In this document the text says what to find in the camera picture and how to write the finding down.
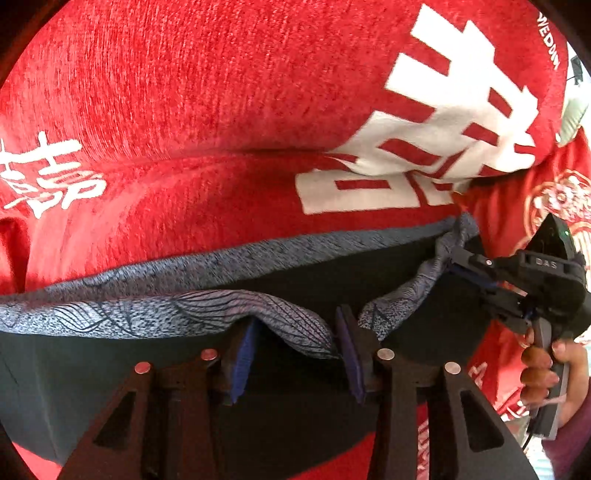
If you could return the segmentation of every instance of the metal rivet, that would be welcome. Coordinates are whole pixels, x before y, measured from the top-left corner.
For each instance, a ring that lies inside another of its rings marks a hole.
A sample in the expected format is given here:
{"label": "metal rivet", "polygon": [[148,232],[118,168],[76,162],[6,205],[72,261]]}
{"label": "metal rivet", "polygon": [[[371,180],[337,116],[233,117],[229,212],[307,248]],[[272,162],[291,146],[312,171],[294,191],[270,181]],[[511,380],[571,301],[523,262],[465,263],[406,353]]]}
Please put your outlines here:
{"label": "metal rivet", "polygon": [[206,348],[201,352],[201,360],[209,362],[217,358],[217,350],[215,348]]}
{"label": "metal rivet", "polygon": [[381,348],[378,350],[378,358],[382,360],[391,360],[394,358],[394,352],[389,348]]}
{"label": "metal rivet", "polygon": [[452,375],[457,375],[462,371],[462,367],[455,362],[448,362],[445,364],[445,371]]}
{"label": "metal rivet", "polygon": [[138,375],[143,375],[148,373],[151,368],[152,365],[150,365],[150,362],[140,362],[135,366],[134,370]]}

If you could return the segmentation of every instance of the fingernail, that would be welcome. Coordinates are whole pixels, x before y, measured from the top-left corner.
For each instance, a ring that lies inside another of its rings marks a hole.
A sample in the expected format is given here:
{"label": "fingernail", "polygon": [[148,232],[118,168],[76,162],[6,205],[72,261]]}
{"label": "fingernail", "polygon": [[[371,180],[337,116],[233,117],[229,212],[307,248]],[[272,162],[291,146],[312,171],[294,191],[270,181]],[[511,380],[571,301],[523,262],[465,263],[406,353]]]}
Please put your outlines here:
{"label": "fingernail", "polygon": [[566,351],[566,345],[564,342],[554,342],[552,344],[552,350],[555,355],[562,355]]}

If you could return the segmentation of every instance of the black cable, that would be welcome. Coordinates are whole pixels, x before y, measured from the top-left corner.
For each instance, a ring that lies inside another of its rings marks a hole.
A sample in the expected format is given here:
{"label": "black cable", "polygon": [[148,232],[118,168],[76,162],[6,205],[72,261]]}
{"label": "black cable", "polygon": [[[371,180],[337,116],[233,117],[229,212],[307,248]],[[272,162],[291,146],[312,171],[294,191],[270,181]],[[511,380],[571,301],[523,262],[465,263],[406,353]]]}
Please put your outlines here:
{"label": "black cable", "polygon": [[525,452],[525,449],[527,448],[527,446],[530,444],[530,440],[533,437],[533,435],[530,433],[527,436],[527,440],[525,441],[525,443],[523,444],[523,447],[521,447],[521,450],[523,450]]}

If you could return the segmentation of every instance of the gray fabric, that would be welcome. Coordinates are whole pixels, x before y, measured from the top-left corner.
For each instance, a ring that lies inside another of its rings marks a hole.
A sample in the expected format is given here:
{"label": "gray fabric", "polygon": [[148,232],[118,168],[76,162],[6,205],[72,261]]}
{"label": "gray fabric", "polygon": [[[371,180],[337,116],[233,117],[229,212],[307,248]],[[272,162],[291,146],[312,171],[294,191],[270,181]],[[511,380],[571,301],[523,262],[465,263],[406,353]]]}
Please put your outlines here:
{"label": "gray fabric", "polygon": [[305,355],[336,356],[332,332],[318,315],[271,295],[245,290],[203,290],[62,305],[0,306],[0,326],[5,332],[91,338],[211,335],[248,316],[263,321]]}
{"label": "gray fabric", "polygon": [[453,247],[463,247],[478,235],[478,227],[470,215],[463,213],[451,231],[437,239],[435,257],[424,261],[417,276],[392,293],[370,301],[359,315],[359,325],[373,330],[380,341],[406,320],[429,295],[437,279],[447,267]]}
{"label": "gray fabric", "polygon": [[[436,228],[443,225],[445,223],[440,222]],[[392,234],[392,231],[336,232],[265,242],[265,246],[271,245],[271,258],[266,255],[263,244],[248,245],[217,254],[130,265],[37,292],[0,297],[0,330],[91,338],[166,338],[220,333],[234,321],[254,316],[295,350],[316,358],[331,358],[336,356],[332,332],[315,313],[270,295],[244,290],[179,293],[178,290],[186,285],[183,277],[199,282],[199,275],[188,270],[189,265],[193,265],[198,273],[206,273],[217,264],[218,269],[228,268],[233,272],[235,277],[230,280],[245,278],[245,275],[248,278],[248,275],[254,276],[255,271],[260,275],[265,269],[272,268],[265,265],[272,263],[273,259],[281,259],[281,265],[287,268],[285,265],[289,262],[301,260],[297,263],[301,265],[401,242],[401,236],[390,238],[388,232]],[[386,337],[426,298],[443,273],[453,246],[463,246],[477,234],[478,229],[469,215],[458,218],[451,231],[437,240],[436,257],[420,266],[415,279],[363,308],[361,325],[375,330],[380,339]],[[221,281],[224,275],[220,272],[218,276],[206,276],[203,281]],[[116,295],[118,288],[127,295],[121,292]],[[129,294],[130,291],[144,295]]]}
{"label": "gray fabric", "polygon": [[450,217],[413,228],[302,235],[228,248],[200,255],[126,265],[93,277],[58,283],[42,290],[0,296],[0,302],[67,303],[122,297],[173,295],[215,288],[289,268],[325,262],[345,255],[404,245],[441,235],[454,224]]}

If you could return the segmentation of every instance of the finger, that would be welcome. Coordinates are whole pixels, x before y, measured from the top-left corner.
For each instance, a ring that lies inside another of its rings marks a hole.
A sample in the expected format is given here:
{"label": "finger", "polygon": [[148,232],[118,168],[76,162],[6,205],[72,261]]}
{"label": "finger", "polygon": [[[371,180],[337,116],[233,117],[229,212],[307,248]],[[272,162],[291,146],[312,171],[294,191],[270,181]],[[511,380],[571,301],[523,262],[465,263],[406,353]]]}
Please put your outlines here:
{"label": "finger", "polygon": [[527,343],[528,345],[533,345],[534,340],[534,329],[532,327],[528,327],[527,332],[525,334],[525,343]]}
{"label": "finger", "polygon": [[521,373],[521,383],[527,387],[552,388],[560,379],[544,368],[526,368]]}
{"label": "finger", "polygon": [[526,367],[543,368],[548,370],[552,366],[550,354],[542,348],[530,346],[521,354],[521,361]]}
{"label": "finger", "polygon": [[589,363],[587,350],[573,341],[559,340],[552,344],[554,357],[560,362],[570,362],[569,384],[566,402],[560,410],[560,426],[567,423],[581,408],[589,390]]}
{"label": "finger", "polygon": [[525,405],[542,403],[550,394],[547,388],[524,387],[521,391],[521,401]]}

